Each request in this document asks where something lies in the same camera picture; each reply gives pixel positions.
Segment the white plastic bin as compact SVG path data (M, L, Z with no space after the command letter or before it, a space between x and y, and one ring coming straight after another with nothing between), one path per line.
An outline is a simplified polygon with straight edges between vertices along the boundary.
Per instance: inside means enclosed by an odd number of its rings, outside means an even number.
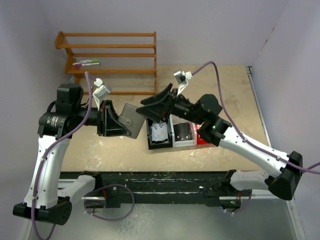
M197 143L195 124L174 115L171 115L170 117L170 124L173 129L173 147L180 148L195 146Z

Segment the grey card holder wallet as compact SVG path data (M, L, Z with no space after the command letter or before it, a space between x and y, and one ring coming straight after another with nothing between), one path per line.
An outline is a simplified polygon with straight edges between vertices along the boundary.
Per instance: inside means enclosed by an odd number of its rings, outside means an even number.
M118 121L122 123L130 132L128 135L132 139L136 139L142 129L146 118L136 112L137 106L130 103L125 103L121 114L118 116Z

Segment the red plastic bin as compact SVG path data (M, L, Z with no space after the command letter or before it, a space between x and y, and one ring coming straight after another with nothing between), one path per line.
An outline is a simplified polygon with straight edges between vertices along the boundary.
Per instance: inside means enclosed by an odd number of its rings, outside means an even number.
M199 128L201 127L200 124L196 124L196 123L193 123L193 128L194 128L194 138L195 138L195 145L196 146L204 146L204 145L209 145L208 142L206 142L204 139L202 139L200 137L200 134L198 133L198 130Z

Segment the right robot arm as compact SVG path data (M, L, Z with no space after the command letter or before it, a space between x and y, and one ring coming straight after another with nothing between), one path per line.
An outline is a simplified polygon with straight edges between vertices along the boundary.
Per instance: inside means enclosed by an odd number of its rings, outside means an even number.
M204 94L191 103L169 84L140 103L142 106L136 111L148 119L159 123L174 115L200 125L197 133L205 142L230 150L261 168L260 171L228 171L226 181L235 190L268 190L282 200L293 199L302 177L302 155L273 149L237 130L235 124L219 116L223 108L215 95Z

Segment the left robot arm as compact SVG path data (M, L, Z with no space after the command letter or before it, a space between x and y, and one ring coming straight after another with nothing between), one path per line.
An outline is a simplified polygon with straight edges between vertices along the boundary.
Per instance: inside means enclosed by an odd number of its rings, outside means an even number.
M64 225L73 205L87 194L100 192L100 173L82 172L66 188L59 190L62 163L73 134L83 125L95 126L103 137L130 136L118 120L113 104L104 100L101 108L81 104L84 90L79 84L63 83L57 88L56 100L38 121L38 154L32 181L23 202L14 205L14 216Z

